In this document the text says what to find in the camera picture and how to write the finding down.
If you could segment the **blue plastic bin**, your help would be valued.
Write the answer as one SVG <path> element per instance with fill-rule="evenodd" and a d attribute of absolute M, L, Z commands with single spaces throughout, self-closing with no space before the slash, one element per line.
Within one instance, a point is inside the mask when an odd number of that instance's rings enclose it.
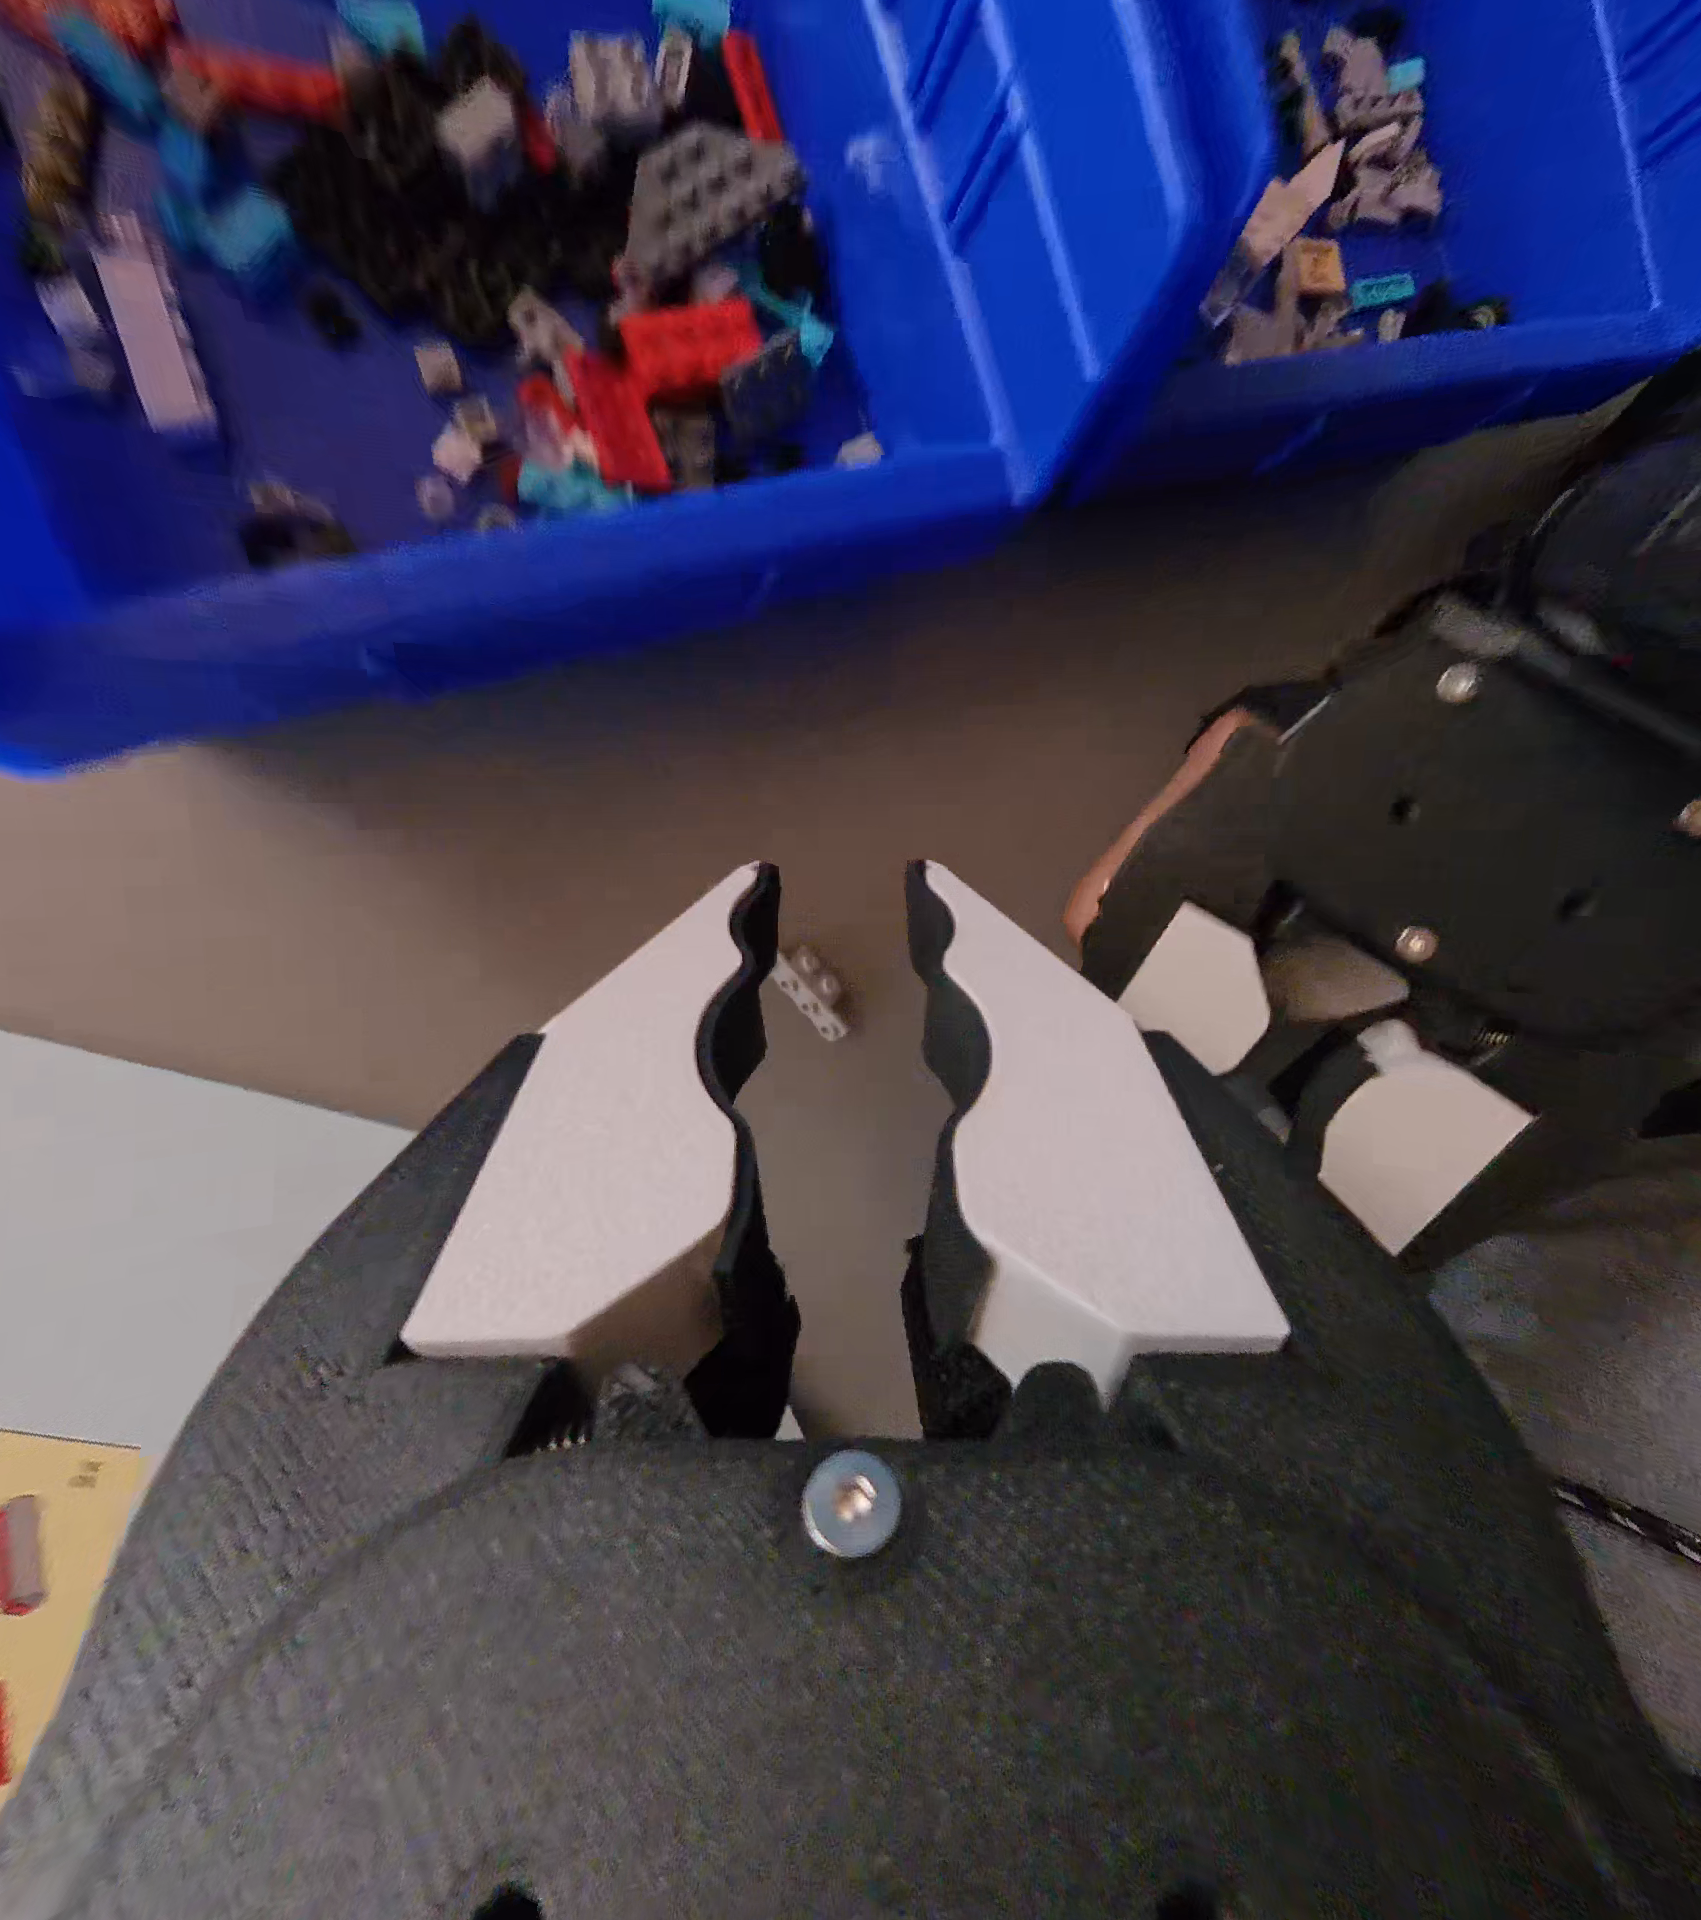
<path fill-rule="evenodd" d="M 808 456 L 554 531 L 433 531 L 409 340 L 327 346 L 182 264 L 216 444 L 28 395 L 49 337 L 0 141 L 0 772 L 502 681 L 952 563 L 1140 424 L 1269 152 L 1249 4 L 739 4 L 847 336 Z"/>
<path fill-rule="evenodd" d="M 1701 346 L 1701 2 L 1251 4 L 1325 113 L 1334 31 L 1423 68 L 1441 209 L 1337 233 L 1352 286 L 1406 275 L 1398 337 L 1229 363 L 1211 327 L 1074 476 L 1079 500 L 1291 481 L 1583 413 Z"/>

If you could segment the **black white drawstring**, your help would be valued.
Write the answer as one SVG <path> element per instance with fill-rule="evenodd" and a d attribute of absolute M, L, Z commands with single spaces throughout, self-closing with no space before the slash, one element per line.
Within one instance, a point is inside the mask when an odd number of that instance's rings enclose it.
<path fill-rule="evenodd" d="M 1553 1479 L 1556 1501 L 1594 1523 L 1621 1529 L 1664 1556 L 1684 1559 L 1701 1569 L 1701 1533 L 1679 1522 L 1655 1513 L 1651 1507 L 1621 1500 L 1584 1481 Z"/>

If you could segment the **pile of toy bricks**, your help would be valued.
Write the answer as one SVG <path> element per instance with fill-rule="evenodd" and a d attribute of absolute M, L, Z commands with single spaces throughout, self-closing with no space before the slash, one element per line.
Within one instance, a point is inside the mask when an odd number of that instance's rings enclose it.
<path fill-rule="evenodd" d="M 731 4 L 572 31 L 561 73 L 477 11 L 330 4 L 328 51 L 215 41 L 184 4 L 0 4 L 12 366 L 188 451 L 222 441 L 176 268 L 334 354 L 412 330 L 433 525 L 611 514 L 821 466 L 829 262 Z"/>
<path fill-rule="evenodd" d="M 1429 63 L 1403 4 L 1266 4 L 1275 174 L 1199 306 L 1231 369 L 1445 332 L 1512 306 L 1447 262 Z"/>

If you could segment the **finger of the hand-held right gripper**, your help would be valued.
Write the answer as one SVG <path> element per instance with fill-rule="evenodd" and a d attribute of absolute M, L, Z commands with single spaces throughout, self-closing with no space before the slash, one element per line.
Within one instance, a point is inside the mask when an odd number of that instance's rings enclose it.
<path fill-rule="evenodd" d="M 1273 1022 L 1253 938 L 1199 904 L 1176 908 L 1116 1004 L 1219 1078 L 1244 1065 Z"/>
<path fill-rule="evenodd" d="M 1418 1042 L 1408 1020 L 1357 1036 L 1369 1073 L 1323 1127 L 1319 1183 L 1403 1254 L 1534 1115 Z"/>

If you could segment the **grey bracket toy brick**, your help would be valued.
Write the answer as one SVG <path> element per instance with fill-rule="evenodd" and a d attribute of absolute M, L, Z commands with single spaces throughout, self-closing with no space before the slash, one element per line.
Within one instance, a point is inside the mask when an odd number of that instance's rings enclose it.
<path fill-rule="evenodd" d="M 829 1043 L 852 1032 L 848 987 L 836 968 L 810 943 L 778 947 L 771 979 Z"/>

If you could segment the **open instruction booklet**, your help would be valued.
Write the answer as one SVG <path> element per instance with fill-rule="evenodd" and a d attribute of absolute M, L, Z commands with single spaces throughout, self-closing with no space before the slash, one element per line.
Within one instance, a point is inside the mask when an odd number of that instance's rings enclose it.
<path fill-rule="evenodd" d="M 410 1141 L 0 1029 L 0 1772 L 47 1730 L 104 1572 L 238 1336 Z M 0 1808 L 12 1796 L 0 1786 Z"/>

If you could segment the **person's right hand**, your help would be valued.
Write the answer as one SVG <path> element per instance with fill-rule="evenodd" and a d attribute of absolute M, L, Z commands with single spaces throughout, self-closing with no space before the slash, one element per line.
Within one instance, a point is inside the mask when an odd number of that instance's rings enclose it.
<path fill-rule="evenodd" d="M 1088 930 L 1103 912 L 1103 900 L 1144 835 L 1199 790 L 1217 769 L 1229 743 L 1238 733 L 1266 739 L 1276 738 L 1276 730 L 1246 706 L 1235 706 L 1214 716 L 1191 739 L 1168 781 L 1143 804 L 1087 872 L 1079 876 L 1063 908 L 1063 925 L 1077 949 L 1082 949 Z"/>

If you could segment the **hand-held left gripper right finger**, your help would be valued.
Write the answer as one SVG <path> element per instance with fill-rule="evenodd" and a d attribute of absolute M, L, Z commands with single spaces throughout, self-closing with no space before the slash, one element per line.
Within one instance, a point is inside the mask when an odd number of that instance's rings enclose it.
<path fill-rule="evenodd" d="M 1291 1323 L 1148 1043 L 951 868 L 905 876 L 921 1057 L 948 1113 L 903 1286 L 929 1439 L 1040 1370 L 1111 1408 L 1140 1359 L 1264 1357 Z"/>

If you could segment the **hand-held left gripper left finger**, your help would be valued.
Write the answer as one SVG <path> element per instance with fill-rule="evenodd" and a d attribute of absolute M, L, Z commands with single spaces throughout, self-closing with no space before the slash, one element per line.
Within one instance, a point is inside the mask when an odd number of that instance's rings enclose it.
<path fill-rule="evenodd" d="M 719 1437 L 787 1427 L 801 1309 L 739 1100 L 766 1055 L 781 876 L 746 862 L 533 1036 L 401 1331 L 433 1359 L 676 1379 Z"/>

